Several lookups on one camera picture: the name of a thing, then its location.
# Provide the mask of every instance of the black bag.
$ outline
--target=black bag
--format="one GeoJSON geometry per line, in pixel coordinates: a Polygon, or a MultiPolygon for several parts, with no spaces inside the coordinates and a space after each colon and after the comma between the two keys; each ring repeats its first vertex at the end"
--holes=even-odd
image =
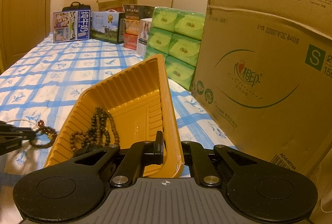
{"type": "Polygon", "coordinates": [[[81,4],[80,2],[72,2],[72,4],[69,7],[64,7],[62,11],[70,11],[70,10],[87,10],[91,9],[90,5],[84,5],[81,4]]]}

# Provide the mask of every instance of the gray ribbed surface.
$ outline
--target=gray ribbed surface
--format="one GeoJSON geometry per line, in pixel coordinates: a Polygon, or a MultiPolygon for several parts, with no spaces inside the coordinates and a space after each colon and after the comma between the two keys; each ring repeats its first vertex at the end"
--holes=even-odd
{"type": "Polygon", "coordinates": [[[254,224],[236,213],[218,190],[194,178],[139,178],[134,186],[115,189],[95,212],[75,224],[254,224]]]}

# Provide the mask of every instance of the bed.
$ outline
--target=bed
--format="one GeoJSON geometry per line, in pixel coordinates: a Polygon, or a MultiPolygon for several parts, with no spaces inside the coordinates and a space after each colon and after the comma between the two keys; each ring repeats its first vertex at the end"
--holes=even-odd
{"type": "MultiPolygon", "coordinates": [[[[80,93],[91,85],[134,65],[143,58],[123,44],[95,39],[53,44],[52,33],[0,75],[0,120],[44,120],[59,131],[80,93]]],[[[169,80],[181,140],[197,141],[204,148],[233,144],[190,92],[169,80]]],[[[15,126],[31,127],[26,121],[15,126]]],[[[46,143],[46,136],[40,137],[46,143]]],[[[0,156],[0,224],[19,223],[12,200],[15,183],[44,166],[50,149],[22,149],[0,156]]],[[[189,176],[188,167],[182,176],[189,176]]]]}

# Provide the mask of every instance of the crosshair mark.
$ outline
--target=crosshair mark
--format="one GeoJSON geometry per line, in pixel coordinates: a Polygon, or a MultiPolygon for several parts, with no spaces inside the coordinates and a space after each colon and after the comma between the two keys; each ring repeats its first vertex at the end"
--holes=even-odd
{"type": "Polygon", "coordinates": [[[167,186],[167,185],[171,184],[171,182],[168,180],[165,180],[165,181],[162,181],[161,184],[163,184],[164,186],[167,186]]]}

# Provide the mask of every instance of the barcode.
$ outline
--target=barcode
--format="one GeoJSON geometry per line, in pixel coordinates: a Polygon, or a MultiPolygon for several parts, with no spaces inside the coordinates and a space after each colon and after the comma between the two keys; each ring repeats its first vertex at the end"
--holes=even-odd
{"type": "Polygon", "coordinates": [[[288,166],[285,164],[285,162],[283,162],[283,160],[278,155],[275,155],[273,157],[273,159],[271,160],[271,163],[276,164],[276,165],[281,166],[281,167],[286,168],[286,169],[290,169],[290,168],[288,168],[288,166]]]}

